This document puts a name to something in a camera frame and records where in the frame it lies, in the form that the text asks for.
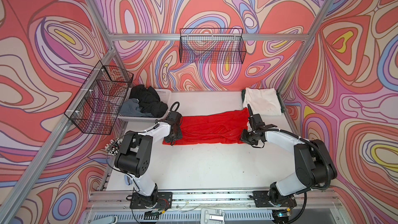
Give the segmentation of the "red t-shirt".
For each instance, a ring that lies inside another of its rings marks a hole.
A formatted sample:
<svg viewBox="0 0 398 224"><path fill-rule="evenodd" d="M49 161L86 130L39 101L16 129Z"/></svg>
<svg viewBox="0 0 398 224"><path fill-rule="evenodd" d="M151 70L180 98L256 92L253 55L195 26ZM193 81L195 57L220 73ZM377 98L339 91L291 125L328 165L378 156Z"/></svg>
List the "red t-shirt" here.
<svg viewBox="0 0 398 224"><path fill-rule="evenodd" d="M182 138L163 145L241 144L241 134L247 129L247 108L208 116L185 116L181 121Z"/></svg>

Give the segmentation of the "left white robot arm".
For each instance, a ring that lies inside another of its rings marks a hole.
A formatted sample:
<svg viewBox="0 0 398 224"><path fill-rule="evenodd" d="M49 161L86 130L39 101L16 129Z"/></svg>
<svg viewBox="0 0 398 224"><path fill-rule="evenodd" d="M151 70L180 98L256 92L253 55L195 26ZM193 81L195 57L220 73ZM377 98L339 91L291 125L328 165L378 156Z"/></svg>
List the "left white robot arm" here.
<svg viewBox="0 0 398 224"><path fill-rule="evenodd" d="M171 111L164 120L158 121L150 130L128 131L119 146L114 166L127 175L136 185L138 194L143 197L157 196L156 183L145 175L150 165L152 145L165 141L173 146L182 139L182 115Z"/></svg>

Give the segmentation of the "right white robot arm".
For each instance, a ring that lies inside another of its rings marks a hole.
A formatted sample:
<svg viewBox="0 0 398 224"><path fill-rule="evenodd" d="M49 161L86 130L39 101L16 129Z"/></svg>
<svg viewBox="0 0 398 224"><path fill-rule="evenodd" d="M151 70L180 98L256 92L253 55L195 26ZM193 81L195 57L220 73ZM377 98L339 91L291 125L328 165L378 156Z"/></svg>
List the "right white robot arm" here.
<svg viewBox="0 0 398 224"><path fill-rule="evenodd" d="M294 172L274 182L269 188L269 199L277 201L311 190L326 190L337 178L337 170L321 140L307 140L274 124L265 124L259 114L250 113L251 130L244 129L240 140L253 148L266 142L279 146L294 156Z"/></svg>

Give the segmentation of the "white plastic laundry basket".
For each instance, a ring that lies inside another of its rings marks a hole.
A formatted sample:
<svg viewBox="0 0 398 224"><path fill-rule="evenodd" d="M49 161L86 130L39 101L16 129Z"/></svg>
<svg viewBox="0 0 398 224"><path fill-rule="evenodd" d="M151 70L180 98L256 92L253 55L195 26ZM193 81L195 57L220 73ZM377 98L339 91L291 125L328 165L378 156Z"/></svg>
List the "white plastic laundry basket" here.
<svg viewBox="0 0 398 224"><path fill-rule="evenodd" d="M171 91L139 85L127 91L118 118L124 121L153 122L166 117Z"/></svg>

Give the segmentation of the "black garment in basket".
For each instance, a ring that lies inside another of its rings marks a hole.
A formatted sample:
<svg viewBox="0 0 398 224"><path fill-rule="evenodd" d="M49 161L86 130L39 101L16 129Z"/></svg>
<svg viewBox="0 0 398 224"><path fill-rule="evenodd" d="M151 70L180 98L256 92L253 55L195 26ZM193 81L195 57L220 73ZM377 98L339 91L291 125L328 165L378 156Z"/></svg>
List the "black garment in basket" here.
<svg viewBox="0 0 398 224"><path fill-rule="evenodd" d="M168 110L168 105L161 101L160 96L152 87L135 86L131 89L129 98L138 99L142 112L151 113L153 118L164 116Z"/></svg>

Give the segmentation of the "folded white t-shirt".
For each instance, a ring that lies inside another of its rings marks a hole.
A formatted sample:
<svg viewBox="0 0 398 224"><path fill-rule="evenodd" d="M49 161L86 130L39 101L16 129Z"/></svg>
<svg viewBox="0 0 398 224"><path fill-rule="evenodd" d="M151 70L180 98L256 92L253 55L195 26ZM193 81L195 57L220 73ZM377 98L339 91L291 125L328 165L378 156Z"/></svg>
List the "folded white t-shirt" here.
<svg viewBox="0 0 398 224"><path fill-rule="evenodd" d="M254 114L264 116L282 115L282 107L279 102L277 92L274 88L270 89L245 89L243 107L250 105Z"/></svg>

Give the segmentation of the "grey garment in basket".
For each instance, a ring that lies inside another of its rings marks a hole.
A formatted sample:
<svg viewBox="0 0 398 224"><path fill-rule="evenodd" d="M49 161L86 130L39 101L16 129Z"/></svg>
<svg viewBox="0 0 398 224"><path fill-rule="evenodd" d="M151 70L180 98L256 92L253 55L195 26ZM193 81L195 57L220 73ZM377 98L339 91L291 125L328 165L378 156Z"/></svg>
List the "grey garment in basket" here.
<svg viewBox="0 0 398 224"><path fill-rule="evenodd" d="M132 98L126 100L120 109L119 114L126 117L153 117L151 113L143 113L139 100Z"/></svg>

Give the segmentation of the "cup of pens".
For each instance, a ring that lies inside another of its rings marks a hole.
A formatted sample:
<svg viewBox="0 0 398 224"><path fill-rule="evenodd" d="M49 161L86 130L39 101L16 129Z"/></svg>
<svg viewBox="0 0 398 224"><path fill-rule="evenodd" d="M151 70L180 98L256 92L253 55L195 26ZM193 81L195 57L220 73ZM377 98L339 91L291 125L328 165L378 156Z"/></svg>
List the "cup of pens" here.
<svg viewBox="0 0 398 224"><path fill-rule="evenodd" d="M122 139L110 140L110 143L105 146L105 151L109 156L116 156L121 147Z"/></svg>

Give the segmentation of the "blue stapler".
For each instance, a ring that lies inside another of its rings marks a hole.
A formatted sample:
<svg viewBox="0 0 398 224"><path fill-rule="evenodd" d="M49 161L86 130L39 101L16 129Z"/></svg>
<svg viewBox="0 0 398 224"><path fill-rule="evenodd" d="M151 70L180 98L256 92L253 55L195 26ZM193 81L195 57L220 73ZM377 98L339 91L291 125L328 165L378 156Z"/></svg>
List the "blue stapler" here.
<svg viewBox="0 0 398 224"><path fill-rule="evenodd" d="M125 181L125 184L128 186L133 184L133 180L132 180L131 176L128 174L124 175L124 181Z"/></svg>

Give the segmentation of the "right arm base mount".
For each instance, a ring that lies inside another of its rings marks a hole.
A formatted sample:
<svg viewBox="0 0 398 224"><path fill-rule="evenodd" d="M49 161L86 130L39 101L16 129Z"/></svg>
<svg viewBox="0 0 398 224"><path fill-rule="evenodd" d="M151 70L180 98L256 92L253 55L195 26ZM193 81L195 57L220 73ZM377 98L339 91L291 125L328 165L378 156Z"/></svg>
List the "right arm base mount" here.
<svg viewBox="0 0 398 224"><path fill-rule="evenodd" d="M256 207L294 208L297 206L293 195L281 196L274 190L253 191L249 198L254 200Z"/></svg>

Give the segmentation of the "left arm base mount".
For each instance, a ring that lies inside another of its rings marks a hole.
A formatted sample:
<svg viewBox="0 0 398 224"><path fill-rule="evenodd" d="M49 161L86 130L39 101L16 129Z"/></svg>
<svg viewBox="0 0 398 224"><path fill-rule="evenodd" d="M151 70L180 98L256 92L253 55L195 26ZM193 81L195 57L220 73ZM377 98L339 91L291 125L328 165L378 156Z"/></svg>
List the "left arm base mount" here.
<svg viewBox="0 0 398 224"><path fill-rule="evenodd" d="M173 193L170 191L154 192L151 196L142 196L134 192L130 198L130 209L160 209L172 207Z"/></svg>

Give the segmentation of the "aluminium rail at front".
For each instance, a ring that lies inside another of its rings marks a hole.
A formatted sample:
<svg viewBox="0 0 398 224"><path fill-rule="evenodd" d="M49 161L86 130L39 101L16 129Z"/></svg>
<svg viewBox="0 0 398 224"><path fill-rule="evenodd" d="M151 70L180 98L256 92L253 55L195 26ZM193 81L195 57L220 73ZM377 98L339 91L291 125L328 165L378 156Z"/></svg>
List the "aluminium rail at front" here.
<svg viewBox="0 0 398 224"><path fill-rule="evenodd" d="M272 206L264 188L173 190L170 206L163 200L158 216L150 208L132 209L129 191L92 194L82 224L349 224L351 221L333 190L310 191L288 203Z"/></svg>

